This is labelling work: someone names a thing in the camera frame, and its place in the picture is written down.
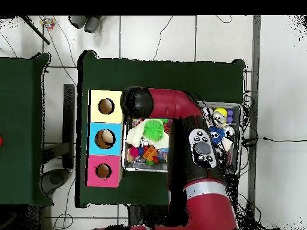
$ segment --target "dark green table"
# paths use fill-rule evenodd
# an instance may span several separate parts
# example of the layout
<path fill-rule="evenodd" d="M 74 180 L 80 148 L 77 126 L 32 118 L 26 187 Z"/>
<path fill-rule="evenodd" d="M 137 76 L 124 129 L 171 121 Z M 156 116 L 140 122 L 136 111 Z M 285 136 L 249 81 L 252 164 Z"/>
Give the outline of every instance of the dark green table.
<path fill-rule="evenodd" d="M 42 73 L 49 57 L 0 57 L 0 204 L 52 205 L 40 190 Z"/>
<path fill-rule="evenodd" d="M 92 204 L 168 204 L 166 174 L 124 171 L 118 188 L 85 187 L 88 90 L 124 90 L 147 86 L 196 92 L 203 101 L 242 104 L 242 60 L 233 63 L 157 62 L 98 59 L 84 51 L 78 60 L 76 206 Z"/>

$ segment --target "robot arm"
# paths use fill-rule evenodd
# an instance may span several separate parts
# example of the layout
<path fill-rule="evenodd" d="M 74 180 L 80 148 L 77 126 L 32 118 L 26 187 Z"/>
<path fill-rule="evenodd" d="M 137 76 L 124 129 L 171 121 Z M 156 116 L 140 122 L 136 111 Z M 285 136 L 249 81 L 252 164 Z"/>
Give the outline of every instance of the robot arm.
<path fill-rule="evenodd" d="M 179 90 L 130 87 L 124 116 L 174 119 L 167 159 L 170 227 L 155 230 L 235 230 L 236 221 L 203 111 Z"/>

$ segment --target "green ball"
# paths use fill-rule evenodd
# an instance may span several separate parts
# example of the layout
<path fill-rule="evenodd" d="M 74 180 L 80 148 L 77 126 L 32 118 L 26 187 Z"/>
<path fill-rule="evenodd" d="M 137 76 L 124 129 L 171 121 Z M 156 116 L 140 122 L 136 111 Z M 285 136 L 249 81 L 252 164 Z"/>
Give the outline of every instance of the green ball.
<path fill-rule="evenodd" d="M 158 120 L 149 120 L 144 125 L 143 135 L 152 141 L 162 138 L 164 132 L 163 123 Z"/>

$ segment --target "circular hole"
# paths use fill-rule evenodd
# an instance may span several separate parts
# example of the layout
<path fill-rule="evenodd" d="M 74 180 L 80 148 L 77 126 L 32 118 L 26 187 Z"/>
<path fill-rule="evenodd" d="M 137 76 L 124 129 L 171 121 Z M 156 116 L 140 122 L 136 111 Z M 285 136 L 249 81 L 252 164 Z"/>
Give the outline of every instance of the circular hole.
<path fill-rule="evenodd" d="M 98 167 L 96 167 L 96 175 L 102 179 L 109 178 L 111 175 L 110 166 L 104 163 L 100 164 Z"/>
<path fill-rule="evenodd" d="M 101 114 L 112 114 L 114 112 L 114 103 L 111 99 L 102 99 L 98 103 L 98 109 Z"/>
<path fill-rule="evenodd" d="M 109 129 L 102 129 L 97 132 L 95 143 L 101 149 L 109 149 L 115 143 L 115 135 Z"/>

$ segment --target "metal tray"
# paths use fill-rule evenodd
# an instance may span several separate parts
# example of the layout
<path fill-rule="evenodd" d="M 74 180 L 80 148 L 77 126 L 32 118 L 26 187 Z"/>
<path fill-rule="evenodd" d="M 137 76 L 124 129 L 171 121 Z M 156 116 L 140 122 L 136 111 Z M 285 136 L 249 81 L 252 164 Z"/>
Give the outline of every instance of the metal tray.
<path fill-rule="evenodd" d="M 233 127 L 234 129 L 234 135 L 232 137 L 233 142 L 233 154 L 232 154 L 232 163 L 233 168 L 235 169 L 235 173 L 237 174 L 239 172 L 240 167 L 240 159 L 241 159 L 241 141 L 242 141 L 242 121 L 243 121 L 243 108 L 239 104 L 235 103 L 223 103 L 223 102 L 205 102 L 206 105 L 213 110 L 219 107 L 225 108 L 225 109 L 231 109 L 233 110 L 233 122 L 235 123 Z M 205 105 L 202 102 L 198 102 L 199 106 L 201 108 L 205 107 Z M 125 170 L 128 171 L 149 171 L 149 172 L 167 172 L 167 164 L 155 164 L 155 165 L 136 165 L 134 163 L 128 163 L 126 156 L 127 151 L 131 147 L 131 145 L 126 143 L 126 136 L 128 133 L 128 130 L 132 128 L 132 119 L 127 120 L 127 124 L 124 125 L 124 134 L 123 134 L 123 144 L 122 144 L 122 167 Z"/>

